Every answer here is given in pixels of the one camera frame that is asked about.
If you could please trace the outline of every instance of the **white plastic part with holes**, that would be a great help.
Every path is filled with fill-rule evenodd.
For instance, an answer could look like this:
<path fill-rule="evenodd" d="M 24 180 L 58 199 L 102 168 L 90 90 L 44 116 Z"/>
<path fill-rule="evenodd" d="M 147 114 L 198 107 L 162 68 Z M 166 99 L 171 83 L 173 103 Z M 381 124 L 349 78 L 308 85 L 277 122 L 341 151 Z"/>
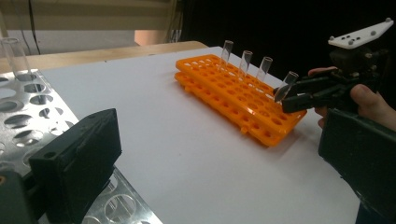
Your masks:
<path fill-rule="evenodd" d="M 393 25 L 393 20 L 387 18 L 385 21 L 377 25 L 355 31 L 347 35 L 331 37 L 329 44 L 343 49 L 354 49 L 379 38 L 391 25 Z"/>

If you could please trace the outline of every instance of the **glass test tube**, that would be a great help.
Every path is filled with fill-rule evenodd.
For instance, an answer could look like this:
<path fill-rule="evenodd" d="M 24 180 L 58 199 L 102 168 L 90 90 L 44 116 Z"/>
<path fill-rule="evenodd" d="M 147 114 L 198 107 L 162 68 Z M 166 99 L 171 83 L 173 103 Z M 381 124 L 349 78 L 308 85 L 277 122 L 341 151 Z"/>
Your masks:
<path fill-rule="evenodd" d="M 231 50 L 233 49 L 233 41 L 231 40 L 225 40 L 224 41 L 224 47 L 223 51 L 221 53 L 221 58 L 220 58 L 220 65 L 218 67 L 218 70 L 226 70 L 228 60 L 230 59 L 231 55 Z"/>
<path fill-rule="evenodd" d="M 263 57 L 262 58 L 262 64 L 260 65 L 259 71 L 257 72 L 256 78 L 260 82 L 264 82 L 265 77 L 267 76 L 268 70 L 271 67 L 273 59 L 270 57 Z"/>
<path fill-rule="evenodd" d="M 282 84 L 279 86 L 277 89 L 277 92 L 274 96 L 274 99 L 276 102 L 281 102 L 285 97 L 288 95 L 289 90 L 294 84 L 294 82 L 297 81 L 298 75 L 294 72 L 289 71 L 286 77 L 283 79 Z"/>
<path fill-rule="evenodd" d="M 1 40 L 1 44 L 17 80 L 21 80 L 19 78 L 21 75 L 32 74 L 19 39 L 12 37 L 4 38 Z"/>
<path fill-rule="evenodd" d="M 253 52 L 249 50 L 244 50 L 241 58 L 241 63 L 239 64 L 238 78 L 239 80 L 244 80 L 245 76 L 248 74 L 248 66 L 250 65 L 251 57 Z"/>

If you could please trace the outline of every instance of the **hand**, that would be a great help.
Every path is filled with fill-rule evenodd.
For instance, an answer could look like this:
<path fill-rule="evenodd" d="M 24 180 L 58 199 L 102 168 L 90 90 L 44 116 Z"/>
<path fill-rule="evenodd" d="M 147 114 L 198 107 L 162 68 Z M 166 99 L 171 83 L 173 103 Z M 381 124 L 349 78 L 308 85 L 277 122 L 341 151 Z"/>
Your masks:
<path fill-rule="evenodd" d="M 315 68 L 308 71 L 309 76 L 315 73 L 334 69 L 335 67 Z M 396 111 L 391 108 L 379 93 L 372 92 L 368 87 L 358 84 L 350 91 L 350 97 L 358 104 L 360 116 L 371 119 L 396 132 Z M 317 107 L 315 112 L 323 118 L 318 121 L 318 125 L 323 128 L 327 115 L 327 107 Z"/>

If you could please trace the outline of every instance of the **wooden surface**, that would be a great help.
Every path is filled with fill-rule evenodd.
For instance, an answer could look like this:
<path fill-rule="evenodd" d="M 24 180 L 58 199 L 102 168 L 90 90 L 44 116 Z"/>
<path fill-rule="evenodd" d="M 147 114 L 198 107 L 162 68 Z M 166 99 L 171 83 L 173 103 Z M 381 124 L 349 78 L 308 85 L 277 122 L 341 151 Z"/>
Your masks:
<path fill-rule="evenodd" d="M 81 63 L 95 63 L 101 61 L 204 48 L 207 48 L 207 46 L 200 42 L 186 41 L 179 43 L 126 47 L 118 49 L 97 49 L 57 54 L 32 55 L 27 56 L 26 58 L 31 68 L 44 70 L 50 68 L 66 67 Z M 7 59 L 0 59 L 0 73 L 10 71 L 11 68 L 8 65 Z"/>

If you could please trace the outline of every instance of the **wire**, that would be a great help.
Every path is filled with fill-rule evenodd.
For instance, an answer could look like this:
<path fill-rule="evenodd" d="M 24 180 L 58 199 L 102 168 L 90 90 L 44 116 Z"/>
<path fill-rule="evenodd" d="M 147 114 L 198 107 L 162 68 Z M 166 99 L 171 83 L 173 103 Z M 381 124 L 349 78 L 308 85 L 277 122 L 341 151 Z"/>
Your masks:
<path fill-rule="evenodd" d="M 29 0 L 29 16 L 30 16 L 30 25 L 32 27 L 33 39 L 35 40 L 35 47 L 37 48 L 38 54 L 41 54 L 40 48 L 38 47 L 38 44 L 37 44 L 37 38 L 35 36 L 35 19 L 33 17 L 33 8 L 32 8 L 31 0 Z"/>
<path fill-rule="evenodd" d="M 23 24 L 22 24 L 22 22 L 21 22 L 22 19 L 21 19 L 20 10 L 18 9 L 17 5 L 15 5 L 14 0 L 11 0 L 11 3 L 12 3 L 12 6 L 14 6 L 15 13 L 17 13 L 17 16 L 18 16 L 18 21 L 19 21 L 19 23 L 20 23 L 20 29 L 21 29 L 21 34 L 22 34 L 23 42 L 25 43 L 25 45 L 26 45 L 26 47 L 27 47 L 27 50 L 29 51 L 29 55 L 32 55 L 32 51 L 30 51 L 30 47 L 29 47 L 29 45 L 27 44 L 26 37 L 24 36 L 24 31 L 23 31 L 24 29 L 23 29 Z"/>

